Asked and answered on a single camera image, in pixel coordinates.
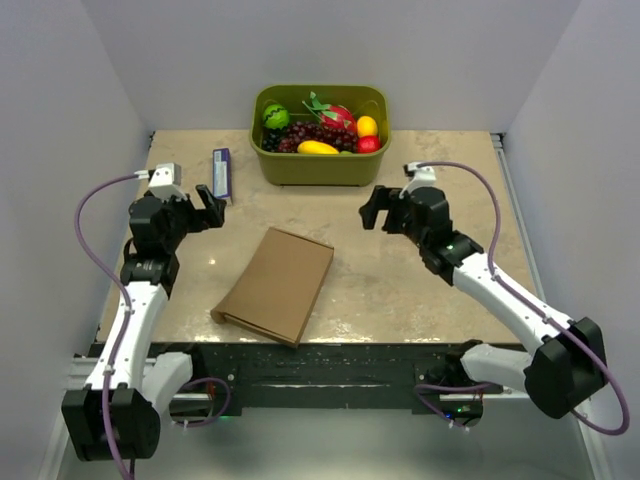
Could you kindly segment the brown cardboard box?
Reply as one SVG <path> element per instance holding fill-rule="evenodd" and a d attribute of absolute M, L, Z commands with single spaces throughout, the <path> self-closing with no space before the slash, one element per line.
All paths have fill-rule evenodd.
<path fill-rule="evenodd" d="M 218 324 L 229 323 L 295 348 L 333 258 L 332 246 L 271 227 L 210 315 Z"/>

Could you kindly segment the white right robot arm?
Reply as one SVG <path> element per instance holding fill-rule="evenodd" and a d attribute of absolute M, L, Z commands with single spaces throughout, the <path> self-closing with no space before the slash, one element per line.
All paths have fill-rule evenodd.
<path fill-rule="evenodd" d="M 364 229 L 374 228 L 380 212 L 387 214 L 384 232 L 406 236 L 431 273 L 481 304 L 524 348 L 467 341 L 427 373 L 440 390 L 500 385 L 526 393 L 545 415 L 560 419 L 606 386 L 598 367 L 606 361 L 600 327 L 589 318 L 571 319 L 490 268 L 483 248 L 454 228 L 443 191 L 419 187 L 408 193 L 377 185 L 359 209 Z"/>

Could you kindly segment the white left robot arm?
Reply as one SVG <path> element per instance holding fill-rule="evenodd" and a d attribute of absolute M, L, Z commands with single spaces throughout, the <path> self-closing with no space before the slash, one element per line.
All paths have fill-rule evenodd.
<path fill-rule="evenodd" d="M 129 209 L 131 237 L 123 265 L 112 278 L 119 301 L 111 332 L 93 371 L 80 388 L 65 393 L 61 411 L 77 457 L 85 462 L 148 459 L 155 453 L 161 416 L 181 388 L 200 390 L 207 368 L 184 353 L 149 362 L 157 320 L 179 271 L 177 249 L 189 234 L 220 228 L 225 201 L 200 184 L 203 202 L 189 196 L 162 198 L 147 190 Z"/>

